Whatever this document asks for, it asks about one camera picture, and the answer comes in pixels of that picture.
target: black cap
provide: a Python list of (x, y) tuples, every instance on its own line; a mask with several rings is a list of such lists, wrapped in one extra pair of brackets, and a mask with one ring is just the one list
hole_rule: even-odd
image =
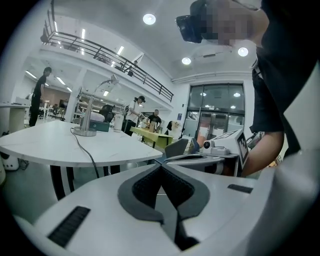
[(138, 99), (141, 99), (141, 100), (142, 100), (142, 102), (146, 102), (146, 101), (145, 101), (145, 96), (142, 96), (142, 95), (141, 95), (141, 96), (139, 96), (139, 98), (138, 98)]

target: recessed light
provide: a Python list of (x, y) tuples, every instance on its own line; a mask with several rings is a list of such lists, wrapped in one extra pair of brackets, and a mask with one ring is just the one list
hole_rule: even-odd
[(81, 38), (85, 39), (85, 35), (86, 35), (86, 30), (83, 28), (82, 32), (81, 32)]
[(188, 58), (188, 57), (184, 57), (184, 58), (182, 59), (182, 63), (183, 63), (184, 65), (189, 65), (189, 64), (191, 63), (191, 59)]
[(245, 47), (241, 47), (239, 50), (238, 50), (238, 54), (241, 56), (241, 57), (245, 57), (247, 56), (249, 53), (248, 49), (245, 48)]
[(156, 22), (156, 17), (153, 14), (147, 13), (143, 16), (143, 22), (147, 25), (152, 25)]
[(122, 51), (124, 50), (124, 47), (121, 46), (120, 49), (118, 50), (118, 52), (116, 54), (120, 55), (122, 53)]
[(27, 74), (29, 74), (30, 76), (32, 76), (33, 78), (37, 78), (35, 75), (31, 74), (28, 70), (25, 71)]
[(60, 81), (60, 83), (63, 84), (64, 86), (66, 85), (66, 84), (64, 83), (64, 81), (62, 81), (62, 79), (61, 79), (60, 77), (57, 76), (56, 79), (58, 79), (58, 80)]

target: glass door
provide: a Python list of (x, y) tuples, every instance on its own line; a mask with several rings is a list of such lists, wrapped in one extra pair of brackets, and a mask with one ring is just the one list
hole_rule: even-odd
[(201, 112), (197, 142), (200, 147), (204, 142), (227, 132), (228, 115), (217, 112)]

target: white ceiling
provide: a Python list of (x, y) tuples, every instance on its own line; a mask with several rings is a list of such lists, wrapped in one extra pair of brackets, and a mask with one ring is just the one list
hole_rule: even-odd
[[(255, 46), (249, 41), (236, 45), (232, 52), (223, 46), (192, 44), (183, 41), (175, 23), (177, 16), (189, 14), (194, 0), (55, 0), (56, 15), (64, 15), (95, 24), (125, 38), (147, 54), (171, 78), (217, 71), (249, 71), (255, 59)], [(260, 6), (261, 0), (244, 0)], [(143, 16), (154, 14), (154, 25), (143, 23)], [(239, 47), (247, 47), (249, 55), (240, 57)], [(217, 55), (203, 60), (203, 54)], [(183, 65), (181, 59), (192, 63)]]
[[(29, 72), (31, 72), (31, 74), (36, 76), (37, 79), (39, 79), (43, 75), (45, 67), (51, 67), (52, 73), (46, 79), (46, 83), (49, 85), (50, 88), (64, 92), (69, 92), (66, 89), (67, 87), (73, 90), (76, 79), (81, 71), (80, 67), (77, 67), (76, 65), (66, 64), (58, 60), (48, 61), (40, 60), (34, 57), (28, 57), (26, 59), (25, 64), (26, 70), (28, 70)], [(65, 85), (59, 82), (57, 77), (60, 77), (65, 83)], [(97, 85), (99, 85), (102, 81), (107, 79), (109, 79), (109, 77), (88, 70), (83, 78), (82, 91), (87, 91), (88, 93), (92, 94)], [(101, 98), (103, 100), (107, 100), (119, 105), (126, 106), (134, 100), (134, 97), (140, 96), (140, 94), (137, 91), (121, 84), (116, 85), (110, 91), (110, 93), (108, 93), (107, 96), (103, 96), (106, 89), (107, 87), (102, 85), (95, 93), (95, 96), (97, 98)], [(153, 101), (152, 99), (146, 97), (145, 100), (146, 102), (143, 104), (145, 111), (152, 111), (154, 109), (166, 110), (164, 107), (159, 106), (159, 104)]]

